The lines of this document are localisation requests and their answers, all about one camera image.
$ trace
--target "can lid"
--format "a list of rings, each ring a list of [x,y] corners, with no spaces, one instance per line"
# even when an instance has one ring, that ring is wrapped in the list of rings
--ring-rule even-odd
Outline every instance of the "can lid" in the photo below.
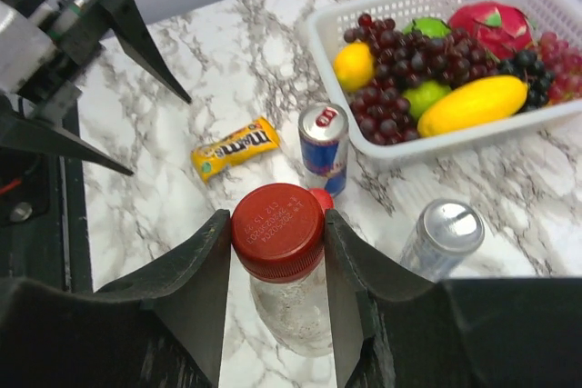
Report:
[[[310,273],[323,256],[322,206],[306,189],[269,184],[240,201],[232,217],[241,264],[266,282],[287,283]]]
[[[338,138],[347,128],[346,111],[338,104],[313,104],[299,116],[299,131],[317,141]]]
[[[317,199],[324,214],[328,209],[334,209],[334,198],[323,188],[311,188],[309,193]]]
[[[433,245],[450,254],[471,254],[485,238],[485,226],[479,214],[468,204],[457,200],[431,202],[419,224],[422,234]]]

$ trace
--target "marble countertop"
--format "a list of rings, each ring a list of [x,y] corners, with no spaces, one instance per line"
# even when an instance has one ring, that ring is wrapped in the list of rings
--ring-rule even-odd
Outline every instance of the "marble countertop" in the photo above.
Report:
[[[184,241],[219,208],[263,184],[302,184],[299,111],[326,100],[297,25],[343,0],[225,0],[150,26],[187,106],[125,57],[116,40],[83,83],[81,134],[135,169],[85,164],[94,288]],[[190,151],[264,115],[281,150],[204,185]],[[455,276],[582,274],[582,116],[551,132],[378,173],[350,150],[336,208],[370,244],[396,257],[422,208],[467,201],[487,238]],[[333,387],[333,356],[306,359],[276,345],[256,315],[248,275],[232,259],[221,386]]]

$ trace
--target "dragon fruit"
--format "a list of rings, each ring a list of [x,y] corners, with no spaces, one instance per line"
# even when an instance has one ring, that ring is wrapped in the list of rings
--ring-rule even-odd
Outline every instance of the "dragon fruit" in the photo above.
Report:
[[[499,59],[509,58],[534,43],[526,15],[498,2],[463,6],[448,20],[448,25],[467,30]]]

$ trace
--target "yellow candy wrapper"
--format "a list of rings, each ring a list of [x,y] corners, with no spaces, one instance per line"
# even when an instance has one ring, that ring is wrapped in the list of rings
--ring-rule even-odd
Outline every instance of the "yellow candy wrapper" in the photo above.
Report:
[[[192,152],[192,164],[206,183],[224,169],[279,147],[279,135],[263,117],[257,118],[222,140],[203,145]]]

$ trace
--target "lime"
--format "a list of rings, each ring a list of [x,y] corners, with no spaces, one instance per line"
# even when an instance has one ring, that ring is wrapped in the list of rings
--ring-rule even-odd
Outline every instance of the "lime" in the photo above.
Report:
[[[366,43],[352,43],[337,54],[334,61],[336,78],[344,91],[355,92],[374,77],[374,57]]]
[[[450,92],[450,86],[441,85],[437,81],[428,81],[418,88],[406,90],[403,96],[410,102],[410,115],[418,120],[430,106]]]
[[[421,17],[415,18],[402,31],[403,34],[410,34],[412,31],[420,31],[431,38],[448,35],[451,29],[440,18]]]

